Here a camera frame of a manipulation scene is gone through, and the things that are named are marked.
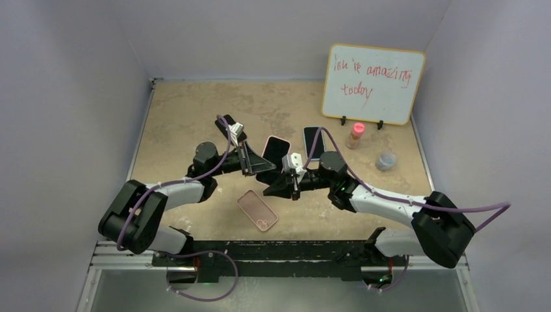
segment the red handwritten text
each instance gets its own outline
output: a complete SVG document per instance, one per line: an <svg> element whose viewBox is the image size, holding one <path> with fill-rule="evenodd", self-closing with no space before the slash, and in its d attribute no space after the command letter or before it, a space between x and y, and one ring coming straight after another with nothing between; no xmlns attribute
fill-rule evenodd
<svg viewBox="0 0 551 312"><path fill-rule="evenodd" d="M335 66L333 67L333 71L336 72L346 69L348 69L348 62L345 60L339 60L339 57L335 54Z"/></svg>
<svg viewBox="0 0 551 312"><path fill-rule="evenodd" d="M395 79L399 81L406 82L405 86L402 88L407 88L409 86L409 80L411 79L411 70L402 70L399 71L398 67L381 67L381 66L369 66L367 68L367 75L372 75L373 77L383 76L390 79Z"/></svg>
<svg viewBox="0 0 551 312"><path fill-rule="evenodd" d="M342 88L340 88L345 96L351 96L354 94L359 94L361 96L365 96L365 102L363 103L363 106L361 109L365 107L367 104L367 101L369 100L369 96L371 96L371 92L373 92L373 88L367 88L366 86L362 86L363 82L360 81L357 86L347 86L346 83Z"/></svg>
<svg viewBox="0 0 551 312"><path fill-rule="evenodd" d="M357 73L360 73L360 68L361 68L360 62L354 62L354 70Z"/></svg>

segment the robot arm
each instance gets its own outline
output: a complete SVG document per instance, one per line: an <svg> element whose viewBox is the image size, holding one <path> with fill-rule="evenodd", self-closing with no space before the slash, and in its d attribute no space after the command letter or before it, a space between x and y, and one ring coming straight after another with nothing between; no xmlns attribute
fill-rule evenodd
<svg viewBox="0 0 551 312"><path fill-rule="evenodd" d="M371 187L348 174L348 166L336 151L322 154L316 170L302 167L299 154L283 159L283 173L263 192L298 200L303 190L329 189L332 204L353 213L370 213L399 222L409 229L379 228L370 241L386 257L426 255L446 268L456 266L474 235L474 226L461 213L432 211L413 205L427 203L439 207L456 206L442 193L428 197L409 196Z"/></svg>
<svg viewBox="0 0 551 312"><path fill-rule="evenodd" d="M163 212L188 203L199 203L210 198L218 186L214 176L241 171L244 176L273 170L276 166L258 156L248 145L243 126L236 123L230 115L224 116L230 125L231 142L235 149L230 151L220 167L211 175L197 181L185 180L199 177L217 166L222 160L212 142L203 142L196 148L193 164L180 181L165 183L153 192L156 184L145 185L135 180L126 182L119 191L107 212L103 215L98 231L112 241L117 241L130 210L146 192L149 196L142 202L139 213L131 220L123 234L122 245L134 254L145 250L183 254L191 250L193 237L182 229L160 226ZM216 125L226 136L225 127L218 121Z"/></svg>

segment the beige table surface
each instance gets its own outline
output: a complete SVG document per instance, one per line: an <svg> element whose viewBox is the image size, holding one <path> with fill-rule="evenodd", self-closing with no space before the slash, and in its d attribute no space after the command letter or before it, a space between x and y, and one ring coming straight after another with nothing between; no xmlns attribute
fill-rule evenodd
<svg viewBox="0 0 551 312"><path fill-rule="evenodd" d="M385 125L380 131L376 124L365 123L360 147L348 149L344 143L352 122L341 126L338 119L322 116L323 91L323 83L319 82L157 83L132 178L156 183L183 177L196 146L204 141L214 142L222 153L227 141L214 121L216 114L230 114L244 124L248 142L258 154L266 138L275 135L289 140L292 152L301 153L306 160L302 129L323 125L352 169L367 183L394 192L430 194L411 123ZM334 150L327 137L326 145ZM384 150L393 151L398 158L388 172L375 167L375 160ZM309 168L317 165L312 162ZM298 201L265 197L279 220L261 232L241 211L236 199L249 189L261 195L265 186L238 172L216 180L218 189L209 200L166 211L161 223L189 231L202 240L366 239L380 226L403 227L372 214L341 211L331 205L325 189L302 192Z"/></svg>

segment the gray wall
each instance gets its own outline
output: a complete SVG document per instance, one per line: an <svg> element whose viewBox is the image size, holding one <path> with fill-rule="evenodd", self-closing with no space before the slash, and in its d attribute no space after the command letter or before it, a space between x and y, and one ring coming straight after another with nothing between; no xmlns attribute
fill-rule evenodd
<svg viewBox="0 0 551 312"><path fill-rule="evenodd" d="M73 311L147 75L103 0L2 0L0 42L0 309Z"/></svg>
<svg viewBox="0 0 551 312"><path fill-rule="evenodd" d="M414 114L436 187L513 204L467 252L485 312L551 304L550 16L549 0L454 1L426 51Z"/></svg>
<svg viewBox="0 0 551 312"><path fill-rule="evenodd" d="M152 77L323 79L335 42L425 50L451 0L110 0Z"/></svg>

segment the whiteboard frame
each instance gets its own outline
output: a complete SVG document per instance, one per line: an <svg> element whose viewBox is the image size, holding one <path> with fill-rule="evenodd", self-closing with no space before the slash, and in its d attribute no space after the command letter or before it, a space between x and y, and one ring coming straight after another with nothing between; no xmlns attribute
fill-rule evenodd
<svg viewBox="0 0 551 312"><path fill-rule="evenodd" d="M413 110L413 103L415 103L415 98L417 97L417 92L419 91L419 84L421 82L421 78L423 77L423 71L425 70L425 63L427 62L427 55L423 51L413 51L413 50L404 50L404 49L392 49L389 47L372 47L370 45L357 45L357 44L333 44L331 48L329 48L329 56L327 58L327 71L326 71L326 81L324 82L324 98L322 100L322 115L325 117L330 118L339 118L341 119L342 116L333 116L333 115L326 115L324 113L324 105L326 102L326 90L327 90L327 77L329 76L329 65L331 65L331 53L333 52L333 48L336 46L344 46L344 47L362 47L367 49L375 49L375 50L386 50L386 51L397 51L397 52L409 52L409 53L417 53L423 55L423 65L421 66L421 72L419 74L419 79L417 80L417 85L415 86L415 93L413 94L413 99L411 100L411 105L409 107L409 114L407 115L407 119L404 123L394 123L394 122L383 122L387 125L406 125L409 120L411 119L411 111ZM367 120L367 119L358 119L358 118L349 118L346 117L347 120L357 120L359 122L375 122L378 123L380 120Z"/></svg>

